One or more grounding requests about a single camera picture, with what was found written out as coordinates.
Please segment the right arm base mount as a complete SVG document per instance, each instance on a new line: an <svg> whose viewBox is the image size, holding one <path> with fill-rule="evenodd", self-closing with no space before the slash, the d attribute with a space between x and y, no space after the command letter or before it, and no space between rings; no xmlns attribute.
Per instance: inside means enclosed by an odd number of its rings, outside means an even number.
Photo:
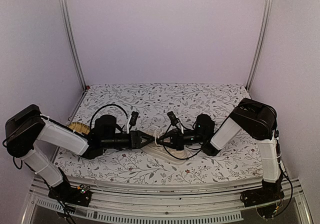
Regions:
<svg viewBox="0 0 320 224"><path fill-rule="evenodd" d="M282 180L280 178L276 182L268 182L263 179L262 187L243 191L240 200L245 207L252 207L283 199L285 195L281 186Z"/></svg>

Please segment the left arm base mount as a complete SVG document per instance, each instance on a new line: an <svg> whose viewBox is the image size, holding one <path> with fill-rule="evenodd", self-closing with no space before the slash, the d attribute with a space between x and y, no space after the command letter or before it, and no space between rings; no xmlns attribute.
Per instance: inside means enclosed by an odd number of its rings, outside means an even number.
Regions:
<svg viewBox="0 0 320 224"><path fill-rule="evenodd" d="M60 202L88 207L91 202L92 192L89 186L81 184L80 186L72 187L67 180L64 180L59 185L50 187L48 197Z"/></svg>

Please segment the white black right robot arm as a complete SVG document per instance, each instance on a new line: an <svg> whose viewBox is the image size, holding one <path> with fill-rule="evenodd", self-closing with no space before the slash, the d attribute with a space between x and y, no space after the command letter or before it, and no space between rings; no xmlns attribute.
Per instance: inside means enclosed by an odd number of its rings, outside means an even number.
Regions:
<svg viewBox="0 0 320 224"><path fill-rule="evenodd" d="M278 187L274 183L282 177L279 167L281 152L278 145L277 112L273 107L243 98L218 128L215 128L215 122L207 114L198 115L192 129L186 129L180 124L172 111L167 116L174 129L167 129L156 140L166 151L180 151L187 145L200 144L202 152L214 157L240 131L245 131L258 145L262 180L268 183L259 190L258 197L262 202L269 202L278 194Z"/></svg>

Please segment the cream lace platform sneaker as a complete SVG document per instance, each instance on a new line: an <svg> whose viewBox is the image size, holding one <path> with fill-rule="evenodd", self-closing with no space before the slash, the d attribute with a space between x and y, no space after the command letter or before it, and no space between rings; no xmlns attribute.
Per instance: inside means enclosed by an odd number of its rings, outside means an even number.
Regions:
<svg viewBox="0 0 320 224"><path fill-rule="evenodd" d="M142 148L145 153L154 158L158 158L175 165L182 165L186 162L185 159L187 158L187 151L166 147L169 153L172 154L171 156L167 151L165 151L165 148L160 141L157 140L162 134L164 134L162 127L152 125L149 127L148 134L153 136L153 141Z"/></svg>

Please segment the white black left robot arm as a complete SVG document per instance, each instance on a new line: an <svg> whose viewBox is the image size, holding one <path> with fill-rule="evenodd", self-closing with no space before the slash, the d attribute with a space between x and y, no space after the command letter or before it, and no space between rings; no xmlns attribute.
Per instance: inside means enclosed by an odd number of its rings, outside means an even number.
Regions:
<svg viewBox="0 0 320 224"><path fill-rule="evenodd" d="M107 149L141 149L152 143L154 137L140 130L131 130L139 114L134 111L127 117L126 128L117 124L116 117L105 114L91 119L89 132L82 134L41 113L35 104L8 119L5 123L3 145L14 158L30 166L63 200L74 197L74 189L66 184L64 173L52 164L35 145L47 142L64 148L87 160L101 156Z"/></svg>

